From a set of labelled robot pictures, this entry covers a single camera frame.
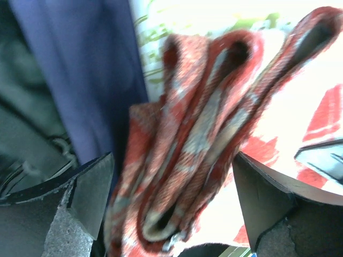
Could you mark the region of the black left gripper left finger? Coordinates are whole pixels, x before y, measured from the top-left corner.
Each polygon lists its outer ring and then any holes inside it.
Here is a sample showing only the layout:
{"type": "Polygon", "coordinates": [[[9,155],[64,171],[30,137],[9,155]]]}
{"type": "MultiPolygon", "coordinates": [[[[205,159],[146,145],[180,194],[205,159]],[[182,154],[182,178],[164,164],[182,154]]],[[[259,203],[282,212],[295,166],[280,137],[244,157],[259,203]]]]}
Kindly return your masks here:
{"type": "Polygon", "coordinates": [[[1,198],[1,256],[89,256],[113,171],[108,153],[1,198]]]}

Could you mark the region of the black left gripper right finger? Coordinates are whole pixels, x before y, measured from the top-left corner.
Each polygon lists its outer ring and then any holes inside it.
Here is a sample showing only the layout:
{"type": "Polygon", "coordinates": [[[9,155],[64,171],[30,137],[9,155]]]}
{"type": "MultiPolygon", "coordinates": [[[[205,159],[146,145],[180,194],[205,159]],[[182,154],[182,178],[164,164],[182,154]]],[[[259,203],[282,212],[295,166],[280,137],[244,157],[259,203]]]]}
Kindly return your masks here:
{"type": "Polygon", "coordinates": [[[342,256],[342,196],[281,174],[239,153],[233,173],[257,256],[342,256]]]}

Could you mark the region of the red plaid shirt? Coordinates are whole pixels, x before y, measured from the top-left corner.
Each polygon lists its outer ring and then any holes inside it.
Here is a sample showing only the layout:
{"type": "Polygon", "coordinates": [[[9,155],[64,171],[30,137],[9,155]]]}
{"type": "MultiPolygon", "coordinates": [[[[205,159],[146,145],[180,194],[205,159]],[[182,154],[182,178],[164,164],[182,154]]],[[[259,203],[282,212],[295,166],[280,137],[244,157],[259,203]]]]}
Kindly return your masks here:
{"type": "Polygon", "coordinates": [[[271,98],[342,32],[342,10],[311,11],[265,54],[262,31],[165,41],[165,92],[130,108],[124,168],[107,208],[108,256],[178,256],[210,240],[203,218],[271,98]]]}

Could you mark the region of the purple garment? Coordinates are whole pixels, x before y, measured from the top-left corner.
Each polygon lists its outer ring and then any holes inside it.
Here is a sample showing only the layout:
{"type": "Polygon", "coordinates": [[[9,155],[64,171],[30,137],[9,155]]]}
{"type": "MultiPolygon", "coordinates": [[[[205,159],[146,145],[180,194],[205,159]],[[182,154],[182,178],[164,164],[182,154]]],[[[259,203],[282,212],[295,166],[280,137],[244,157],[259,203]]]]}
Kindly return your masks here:
{"type": "Polygon", "coordinates": [[[129,107],[148,100],[128,1],[11,1],[80,162],[124,159],[129,107]]]}

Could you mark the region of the cream printed garment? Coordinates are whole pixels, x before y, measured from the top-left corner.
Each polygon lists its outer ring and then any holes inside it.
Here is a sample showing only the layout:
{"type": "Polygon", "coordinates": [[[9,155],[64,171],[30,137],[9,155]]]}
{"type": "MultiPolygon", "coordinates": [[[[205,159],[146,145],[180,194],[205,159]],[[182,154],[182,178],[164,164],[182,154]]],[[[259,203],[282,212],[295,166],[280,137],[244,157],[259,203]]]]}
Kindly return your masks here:
{"type": "Polygon", "coordinates": [[[162,48],[169,34],[218,37],[235,29],[290,31],[313,9],[342,1],[130,1],[150,101],[163,93],[162,48]]]}

